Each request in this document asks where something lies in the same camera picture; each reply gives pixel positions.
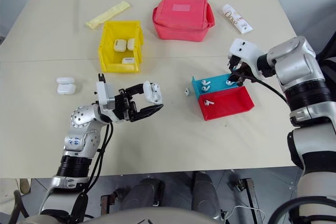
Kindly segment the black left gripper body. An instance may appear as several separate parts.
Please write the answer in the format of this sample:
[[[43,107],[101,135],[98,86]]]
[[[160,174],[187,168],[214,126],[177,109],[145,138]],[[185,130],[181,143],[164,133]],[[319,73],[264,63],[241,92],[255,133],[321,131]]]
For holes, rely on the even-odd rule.
[[[119,120],[134,122],[136,119],[136,105],[132,101],[133,93],[130,89],[120,89],[114,97],[113,112]]]

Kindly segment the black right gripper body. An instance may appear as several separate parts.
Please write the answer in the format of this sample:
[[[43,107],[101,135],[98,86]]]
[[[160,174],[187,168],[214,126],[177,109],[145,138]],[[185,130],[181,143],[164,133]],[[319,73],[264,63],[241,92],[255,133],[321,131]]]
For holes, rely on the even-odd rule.
[[[244,76],[246,79],[254,77],[250,66],[247,63],[243,62],[240,57],[232,55],[229,56],[228,58],[229,58],[228,66],[231,72],[234,70],[238,70],[240,71],[240,76]]]

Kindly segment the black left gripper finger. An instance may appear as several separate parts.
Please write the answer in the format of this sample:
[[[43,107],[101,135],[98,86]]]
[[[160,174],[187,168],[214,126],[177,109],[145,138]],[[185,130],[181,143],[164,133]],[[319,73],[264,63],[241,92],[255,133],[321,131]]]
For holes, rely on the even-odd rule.
[[[146,108],[142,108],[140,111],[137,111],[136,107],[134,107],[130,112],[130,121],[135,122],[150,117],[154,113],[158,112],[161,108],[163,108],[162,104],[148,106]]]
[[[144,93],[143,84],[141,83],[134,85],[130,88],[126,88],[125,93],[127,94],[128,98],[132,98],[132,96],[136,94],[143,94]]]

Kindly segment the yellow plastic bin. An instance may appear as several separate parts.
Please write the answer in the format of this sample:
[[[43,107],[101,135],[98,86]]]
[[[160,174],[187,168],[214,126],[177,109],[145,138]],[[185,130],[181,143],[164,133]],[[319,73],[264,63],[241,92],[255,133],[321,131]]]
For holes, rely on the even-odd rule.
[[[113,43],[116,39],[135,39],[133,51],[115,52]],[[141,23],[138,20],[108,21],[103,26],[98,55],[103,72],[138,73],[142,62],[142,45],[144,42]],[[134,64],[122,64],[125,57],[134,57]]]

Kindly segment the blue plastic tray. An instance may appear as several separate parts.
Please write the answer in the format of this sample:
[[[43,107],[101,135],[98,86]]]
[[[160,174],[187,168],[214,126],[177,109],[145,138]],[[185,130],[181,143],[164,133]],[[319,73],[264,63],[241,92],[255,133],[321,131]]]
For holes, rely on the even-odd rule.
[[[214,76],[214,77],[209,77],[209,78],[203,78],[203,79],[198,79],[196,80],[195,77],[192,78],[191,84],[192,87],[194,89],[194,92],[197,96],[197,98],[199,98],[200,95],[204,95],[204,94],[209,94],[209,93],[213,93],[213,92],[217,92],[217,91],[223,91],[223,90],[227,90],[227,89],[231,89],[231,88],[238,88],[238,85],[232,85],[232,86],[228,86],[226,84],[226,81],[228,80],[230,74],[223,74],[220,76]],[[206,80],[206,81],[211,81],[211,83],[209,84],[210,89],[207,92],[202,91],[202,80]]]

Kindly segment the red plastic tray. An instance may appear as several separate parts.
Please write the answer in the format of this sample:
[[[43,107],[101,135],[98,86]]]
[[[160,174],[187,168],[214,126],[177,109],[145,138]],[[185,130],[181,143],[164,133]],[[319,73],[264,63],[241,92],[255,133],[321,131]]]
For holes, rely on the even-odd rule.
[[[214,104],[205,106],[205,100]],[[255,106],[245,87],[200,95],[198,103],[205,121],[247,112]]]

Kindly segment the white Dove cream tube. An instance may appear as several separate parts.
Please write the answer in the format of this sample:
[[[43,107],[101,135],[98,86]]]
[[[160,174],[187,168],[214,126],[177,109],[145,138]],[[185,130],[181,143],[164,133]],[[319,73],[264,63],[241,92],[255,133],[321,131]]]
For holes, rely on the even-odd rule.
[[[242,35],[254,30],[246,21],[246,19],[229,4],[223,6],[222,12],[224,18],[230,22]]]

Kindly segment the red fabric zip pouch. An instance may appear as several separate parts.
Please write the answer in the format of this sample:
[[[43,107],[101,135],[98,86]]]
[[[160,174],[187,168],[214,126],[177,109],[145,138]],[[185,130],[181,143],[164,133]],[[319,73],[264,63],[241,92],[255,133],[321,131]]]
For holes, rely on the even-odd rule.
[[[161,0],[152,21],[162,40],[201,42],[215,25],[208,0]]]

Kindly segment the pale yellow sachet packet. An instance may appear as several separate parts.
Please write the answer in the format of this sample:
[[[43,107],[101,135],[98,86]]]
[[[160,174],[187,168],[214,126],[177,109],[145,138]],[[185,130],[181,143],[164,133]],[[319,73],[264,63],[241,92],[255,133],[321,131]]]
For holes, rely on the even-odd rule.
[[[112,6],[107,11],[93,18],[89,22],[86,22],[86,25],[90,29],[96,29],[98,26],[102,25],[104,22],[112,19],[113,17],[119,15],[121,12],[125,11],[131,7],[131,5],[126,1],[121,1],[117,5]]]

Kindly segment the dark grey rounded shape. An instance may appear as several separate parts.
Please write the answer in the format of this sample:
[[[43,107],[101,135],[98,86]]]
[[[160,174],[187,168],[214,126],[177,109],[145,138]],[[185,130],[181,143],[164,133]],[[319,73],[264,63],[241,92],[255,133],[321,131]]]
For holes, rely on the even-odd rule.
[[[210,218],[220,219],[217,192],[211,178],[205,172],[194,173],[191,209]]]
[[[156,178],[145,178],[137,183],[122,200],[119,210],[158,207],[162,201],[164,183]]]

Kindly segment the black chair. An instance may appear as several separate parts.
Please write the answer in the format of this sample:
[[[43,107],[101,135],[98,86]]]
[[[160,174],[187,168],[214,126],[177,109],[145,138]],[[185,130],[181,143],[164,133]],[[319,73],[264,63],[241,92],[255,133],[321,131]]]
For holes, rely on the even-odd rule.
[[[325,78],[336,79],[336,31],[323,50],[317,54],[317,62]]]

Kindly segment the beige rounded robot torso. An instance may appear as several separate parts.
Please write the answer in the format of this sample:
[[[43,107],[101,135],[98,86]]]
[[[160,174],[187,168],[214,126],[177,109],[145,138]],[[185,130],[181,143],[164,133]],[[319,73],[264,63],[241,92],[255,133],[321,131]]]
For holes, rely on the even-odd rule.
[[[35,215],[17,224],[221,224],[199,212],[170,207],[134,208],[84,221],[81,217],[58,220],[50,215]]]

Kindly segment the tan rounded floor object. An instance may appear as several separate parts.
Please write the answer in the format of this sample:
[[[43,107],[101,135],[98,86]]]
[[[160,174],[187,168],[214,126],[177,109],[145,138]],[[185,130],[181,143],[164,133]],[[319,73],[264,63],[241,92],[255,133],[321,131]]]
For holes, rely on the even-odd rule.
[[[30,193],[31,179],[30,178],[17,178],[16,179],[18,189],[22,195]]]

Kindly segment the dark metal stand frame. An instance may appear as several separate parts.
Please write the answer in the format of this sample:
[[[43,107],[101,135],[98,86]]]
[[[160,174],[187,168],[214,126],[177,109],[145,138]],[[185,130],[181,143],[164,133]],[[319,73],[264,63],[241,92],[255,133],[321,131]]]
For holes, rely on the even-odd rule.
[[[263,224],[263,217],[259,209],[253,179],[241,178],[237,181],[235,187],[239,192],[246,192],[254,224]]]
[[[117,188],[113,193],[103,195],[100,198],[100,214],[106,215],[110,213],[110,206],[114,205],[116,201],[121,200],[123,196],[123,188]]]

